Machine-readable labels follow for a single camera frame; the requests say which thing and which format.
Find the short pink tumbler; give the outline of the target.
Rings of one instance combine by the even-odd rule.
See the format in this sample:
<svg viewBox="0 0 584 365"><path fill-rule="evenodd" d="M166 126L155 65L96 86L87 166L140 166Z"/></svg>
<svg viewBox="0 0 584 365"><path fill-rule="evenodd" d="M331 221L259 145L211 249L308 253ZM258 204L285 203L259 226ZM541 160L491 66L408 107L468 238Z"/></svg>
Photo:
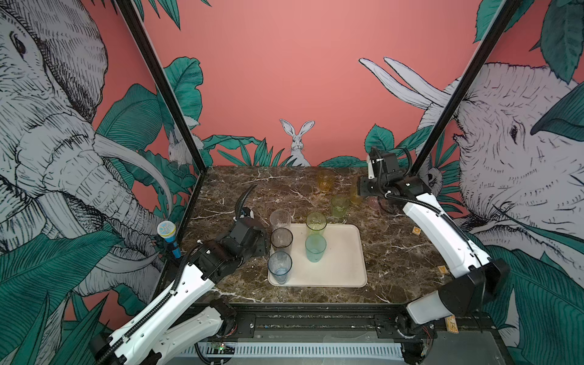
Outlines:
<svg viewBox="0 0 584 365"><path fill-rule="evenodd" d="M367 204L372 210L377 211L377 212L381 211L380 204L379 204L378 199L376 197L368 197Z"/></svg>

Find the white plastic tray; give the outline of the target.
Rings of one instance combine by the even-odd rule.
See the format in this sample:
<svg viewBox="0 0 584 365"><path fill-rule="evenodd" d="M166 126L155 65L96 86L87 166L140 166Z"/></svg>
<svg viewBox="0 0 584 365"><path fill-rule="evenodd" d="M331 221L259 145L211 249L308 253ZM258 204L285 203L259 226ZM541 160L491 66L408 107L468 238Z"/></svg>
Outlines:
<svg viewBox="0 0 584 365"><path fill-rule="evenodd" d="M305 224L292 224L294 236L290 256L293 262L284 287L363 287L367 271L359 229L352 224L330 224L324 230L327 248L318 262L307 258Z"/></svg>

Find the black corner frame post right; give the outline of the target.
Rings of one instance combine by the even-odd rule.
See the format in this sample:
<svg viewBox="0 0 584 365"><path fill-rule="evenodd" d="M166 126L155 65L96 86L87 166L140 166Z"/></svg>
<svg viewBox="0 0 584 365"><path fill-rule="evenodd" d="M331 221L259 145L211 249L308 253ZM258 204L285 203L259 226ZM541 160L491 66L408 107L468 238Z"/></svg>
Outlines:
<svg viewBox="0 0 584 365"><path fill-rule="evenodd" d="M465 73L460 78L459 84L453 92L452 97L450 97L448 103L444 107L443 112L440 114L440 117L434 125L427 141L423 145L420 154L413 163L412 168L410 169L411 175L417 175L419 173L421 167L432 152L438 139L441 137L444 130L452 120L454 112L456 112L460 103L462 103L463 98L480 73L482 66L487 61L494 47L497 45L500 37L504 33L507 25L509 24L512 16L516 13L521 4L522 1L520 0L507 0L502 1L500 4L499 8L495 12L494 18L488 26L483 40L480 42L477 50L475 51L471 62L468 64L468 67L465 70Z"/></svg>

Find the white ribbed vent strip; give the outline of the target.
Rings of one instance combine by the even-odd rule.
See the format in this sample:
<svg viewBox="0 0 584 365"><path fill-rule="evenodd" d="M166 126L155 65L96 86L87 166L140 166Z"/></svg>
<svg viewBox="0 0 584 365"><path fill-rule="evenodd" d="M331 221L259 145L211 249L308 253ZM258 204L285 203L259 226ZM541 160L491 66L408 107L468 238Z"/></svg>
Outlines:
<svg viewBox="0 0 584 365"><path fill-rule="evenodd" d="M180 357L197 357L202 354L214 358L260 358L260 357L326 357L326 358L372 358L380 360L403 360L402 346L398 343L291 343L291 342L227 342L235 345L235 354L208 356L209 343L199 343L179 354Z"/></svg>

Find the smoky grey tall tumbler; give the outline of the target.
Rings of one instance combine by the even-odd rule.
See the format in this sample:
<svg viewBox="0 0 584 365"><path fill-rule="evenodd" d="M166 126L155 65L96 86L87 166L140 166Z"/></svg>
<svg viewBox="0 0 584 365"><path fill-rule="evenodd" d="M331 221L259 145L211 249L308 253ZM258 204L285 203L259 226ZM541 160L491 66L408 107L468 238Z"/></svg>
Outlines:
<svg viewBox="0 0 584 365"><path fill-rule="evenodd" d="M273 252L285 252L290 254L294 236L288 228L276 228L272 231L270 240Z"/></svg>

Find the tall green tumbler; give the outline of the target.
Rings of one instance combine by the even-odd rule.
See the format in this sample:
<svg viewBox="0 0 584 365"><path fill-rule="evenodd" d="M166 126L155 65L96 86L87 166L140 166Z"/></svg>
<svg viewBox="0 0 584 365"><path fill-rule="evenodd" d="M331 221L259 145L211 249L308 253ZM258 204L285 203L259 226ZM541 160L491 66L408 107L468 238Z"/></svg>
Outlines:
<svg viewBox="0 0 584 365"><path fill-rule="evenodd" d="M323 213L318 211L311 212L310 214L307 215L306 218L307 234L309 236L311 235L322 236L327 227L327 224L328 224L327 217Z"/></svg>

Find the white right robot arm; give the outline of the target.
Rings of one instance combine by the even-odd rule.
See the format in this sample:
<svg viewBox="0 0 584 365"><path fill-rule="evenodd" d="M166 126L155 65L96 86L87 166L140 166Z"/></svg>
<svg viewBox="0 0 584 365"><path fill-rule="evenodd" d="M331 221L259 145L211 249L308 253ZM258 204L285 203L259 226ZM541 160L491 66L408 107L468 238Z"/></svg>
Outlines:
<svg viewBox="0 0 584 365"><path fill-rule="evenodd" d="M402 210L433 243L453 280L410 302L399 319L404 330L450 316L473 313L497 296L510 267L479 248L442 209L430 189L416 177L381 184L381 178L359 178L359 196L376 196L403 204Z"/></svg>

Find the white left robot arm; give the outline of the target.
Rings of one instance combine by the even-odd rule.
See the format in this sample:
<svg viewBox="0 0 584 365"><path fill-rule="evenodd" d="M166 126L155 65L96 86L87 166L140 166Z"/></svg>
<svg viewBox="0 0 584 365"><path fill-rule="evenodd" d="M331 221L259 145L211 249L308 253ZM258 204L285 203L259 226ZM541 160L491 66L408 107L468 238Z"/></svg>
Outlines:
<svg viewBox="0 0 584 365"><path fill-rule="evenodd" d="M180 322L194 302L253 257L268 250L266 229L252 217L239 217L230 230L202 241L184 255L172 283L143 311L109 336L89 344L95 364L164 364L188 346L236 328L237 313L222 299Z"/></svg>

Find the short green tumbler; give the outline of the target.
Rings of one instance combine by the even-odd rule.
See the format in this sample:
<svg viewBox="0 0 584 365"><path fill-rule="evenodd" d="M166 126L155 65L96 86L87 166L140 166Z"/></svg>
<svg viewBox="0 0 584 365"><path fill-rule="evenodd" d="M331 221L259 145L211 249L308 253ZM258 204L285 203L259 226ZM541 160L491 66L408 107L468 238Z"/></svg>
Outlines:
<svg viewBox="0 0 584 365"><path fill-rule="evenodd" d="M347 196L334 196L331 199L332 216L336 219L343 219L350 205L351 201Z"/></svg>

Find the black corner frame post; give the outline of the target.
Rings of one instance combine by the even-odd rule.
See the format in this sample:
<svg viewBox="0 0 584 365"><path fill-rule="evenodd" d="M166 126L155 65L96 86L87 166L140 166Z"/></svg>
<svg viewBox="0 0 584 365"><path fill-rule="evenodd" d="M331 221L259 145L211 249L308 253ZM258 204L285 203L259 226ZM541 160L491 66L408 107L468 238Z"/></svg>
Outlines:
<svg viewBox="0 0 584 365"><path fill-rule="evenodd" d="M134 1L117 0L116 5L123 16L123 19L141 53L144 62L146 63L148 70L151 73L152 78L155 81L155 85L158 91L161 92L164 103L169 109L170 115L176 126L179 129L180 134L183 137L184 142L189 150L189 153L193 157L196 169L199 173L203 175L207 172L207 167L202 159L199 149L193 141L193 134L190 132L183 112L179 106L176 95L174 94L170 82L164 72L164 68L161 66L158 55L155 53L155 49L151 44L148 34L143 26L142 20L139 17L138 9Z"/></svg>
<svg viewBox="0 0 584 365"><path fill-rule="evenodd" d="M504 33L507 25L509 24L512 16L516 13L521 4L522 1L520 0L507 0L502 1L500 4L499 8L495 12L494 18L488 26L483 40L480 42L477 50L475 51L471 62L468 64L468 67L465 70L465 73L460 78L459 84L453 92L452 97L450 97L448 103L444 107L443 112L440 114L440 117L434 125L427 141L423 145L420 154L413 163L412 168L410 169L411 175L417 175L419 173L421 167L432 152L438 139L441 137L444 130L452 120L454 112L456 112L460 103L462 103L463 98L480 73L482 66L487 61L494 47L497 45L500 37Z"/></svg>

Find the frosted teal textured tumbler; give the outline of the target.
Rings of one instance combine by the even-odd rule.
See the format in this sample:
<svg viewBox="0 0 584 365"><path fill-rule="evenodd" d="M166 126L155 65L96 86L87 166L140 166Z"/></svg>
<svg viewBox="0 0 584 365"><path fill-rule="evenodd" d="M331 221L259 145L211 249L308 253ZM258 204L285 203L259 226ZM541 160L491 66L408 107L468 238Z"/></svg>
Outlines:
<svg viewBox="0 0 584 365"><path fill-rule="evenodd" d="M309 235L305 240L306 255L310 262L318 262L321 260L326 248L326 239L320 234Z"/></svg>

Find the pale blue tall tumbler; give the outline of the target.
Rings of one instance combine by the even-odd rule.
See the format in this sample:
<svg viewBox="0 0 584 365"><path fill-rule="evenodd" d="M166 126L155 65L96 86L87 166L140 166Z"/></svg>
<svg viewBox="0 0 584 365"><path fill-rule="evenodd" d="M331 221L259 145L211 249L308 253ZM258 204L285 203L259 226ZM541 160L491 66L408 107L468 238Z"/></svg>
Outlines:
<svg viewBox="0 0 584 365"><path fill-rule="evenodd" d="M278 284L287 283L292 266L292 258L285 251L273 253L268 261L269 272Z"/></svg>

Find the tall amber tumbler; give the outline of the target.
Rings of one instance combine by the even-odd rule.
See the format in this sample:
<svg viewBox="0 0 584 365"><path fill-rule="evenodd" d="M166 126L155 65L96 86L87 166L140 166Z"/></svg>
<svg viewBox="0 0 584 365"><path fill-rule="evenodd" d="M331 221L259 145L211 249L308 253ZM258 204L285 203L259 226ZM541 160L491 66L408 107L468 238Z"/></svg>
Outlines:
<svg viewBox="0 0 584 365"><path fill-rule="evenodd" d="M357 190L352 189L350 192L350 201L353 205L359 206L363 202L363 197L359 195Z"/></svg>

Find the blue toy microphone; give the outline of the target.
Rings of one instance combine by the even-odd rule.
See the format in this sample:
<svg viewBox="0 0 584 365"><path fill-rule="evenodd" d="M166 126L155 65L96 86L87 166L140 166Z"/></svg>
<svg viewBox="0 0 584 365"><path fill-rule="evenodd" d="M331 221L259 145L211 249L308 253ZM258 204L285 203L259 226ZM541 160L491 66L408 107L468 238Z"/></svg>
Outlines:
<svg viewBox="0 0 584 365"><path fill-rule="evenodd" d="M171 252L175 259L180 259L182 254L176 239L176 225L171 221L163 221L157 227L158 235L165 241L167 251Z"/></svg>

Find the black front mounting rail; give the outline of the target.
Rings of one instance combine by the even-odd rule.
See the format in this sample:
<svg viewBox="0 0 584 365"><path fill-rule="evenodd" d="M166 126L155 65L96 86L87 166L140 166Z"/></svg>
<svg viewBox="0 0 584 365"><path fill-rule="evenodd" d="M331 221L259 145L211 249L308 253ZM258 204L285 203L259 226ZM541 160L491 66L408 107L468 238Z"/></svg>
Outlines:
<svg viewBox="0 0 584 365"><path fill-rule="evenodd" d="M210 335L201 342L243 342L262 339L275 342L310 342L327 335L370 335L371 342L432 344L454 341L462 344L499 345L500 335L490 316L479 313L458 317L457 334L447 331L443 319L416 325L404 337L396 317L404 308L395 304L244 304L232 305L237 328L232 335Z"/></svg>

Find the short amber tumbler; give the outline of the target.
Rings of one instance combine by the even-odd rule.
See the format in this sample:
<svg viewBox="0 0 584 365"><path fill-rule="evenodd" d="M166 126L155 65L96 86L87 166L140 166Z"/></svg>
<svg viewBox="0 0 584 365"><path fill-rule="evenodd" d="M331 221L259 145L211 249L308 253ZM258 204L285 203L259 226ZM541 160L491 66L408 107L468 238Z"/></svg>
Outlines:
<svg viewBox="0 0 584 365"><path fill-rule="evenodd" d="M335 185L335 174L331 170L321 170L317 176L319 190L322 193L330 192Z"/></svg>

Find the black corner frame post left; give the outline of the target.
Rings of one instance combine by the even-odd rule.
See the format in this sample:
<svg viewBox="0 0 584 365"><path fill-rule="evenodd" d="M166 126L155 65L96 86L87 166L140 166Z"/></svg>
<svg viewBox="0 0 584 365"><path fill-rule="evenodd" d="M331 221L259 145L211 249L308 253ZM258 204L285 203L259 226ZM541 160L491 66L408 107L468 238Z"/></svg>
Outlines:
<svg viewBox="0 0 584 365"><path fill-rule="evenodd" d="M142 20L139 17L138 9L134 1L117 0L116 5L123 16L123 19L141 53L144 62L146 63L148 70L151 73L152 78L155 81L155 85L158 91L161 92L164 103L169 109L170 115L176 126L179 129L180 134L183 137L184 142L189 150L189 153L193 157L196 169L199 173L203 175L207 172L207 167L202 159L199 149L193 141L193 134L190 132L183 112L179 106L176 95L174 94L170 82L164 72L164 68L161 66L158 55L155 53L155 49L151 44L148 34L143 26Z"/></svg>

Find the green lit circuit board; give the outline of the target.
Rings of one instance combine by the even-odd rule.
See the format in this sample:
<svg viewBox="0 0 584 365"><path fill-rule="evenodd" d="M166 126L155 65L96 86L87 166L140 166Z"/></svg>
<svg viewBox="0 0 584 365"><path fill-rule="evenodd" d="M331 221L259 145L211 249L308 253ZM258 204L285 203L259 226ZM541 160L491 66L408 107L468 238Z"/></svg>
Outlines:
<svg viewBox="0 0 584 365"><path fill-rule="evenodd" d="M226 342L210 342L207 345L206 354L208 356L228 356L235 354L235 345L233 343Z"/></svg>

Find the clear tall plastic tumbler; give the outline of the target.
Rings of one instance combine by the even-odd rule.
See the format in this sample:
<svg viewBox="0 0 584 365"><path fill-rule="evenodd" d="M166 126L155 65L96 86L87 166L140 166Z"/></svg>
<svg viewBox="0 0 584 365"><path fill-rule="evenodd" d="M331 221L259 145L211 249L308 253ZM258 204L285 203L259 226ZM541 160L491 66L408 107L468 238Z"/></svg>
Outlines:
<svg viewBox="0 0 584 365"><path fill-rule="evenodd" d="M272 230L278 228L288 228L292 223L292 217L290 213L285 209L278 209L272 212L270 215L270 224Z"/></svg>

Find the tan cork block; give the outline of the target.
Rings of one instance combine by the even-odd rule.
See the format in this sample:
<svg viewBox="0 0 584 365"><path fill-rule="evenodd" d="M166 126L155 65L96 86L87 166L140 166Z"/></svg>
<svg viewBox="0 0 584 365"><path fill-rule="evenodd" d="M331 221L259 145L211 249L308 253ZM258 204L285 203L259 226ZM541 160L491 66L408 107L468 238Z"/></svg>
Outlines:
<svg viewBox="0 0 584 365"><path fill-rule="evenodd" d="M459 334L459 327L454 315L447 316L444 320L448 333Z"/></svg>

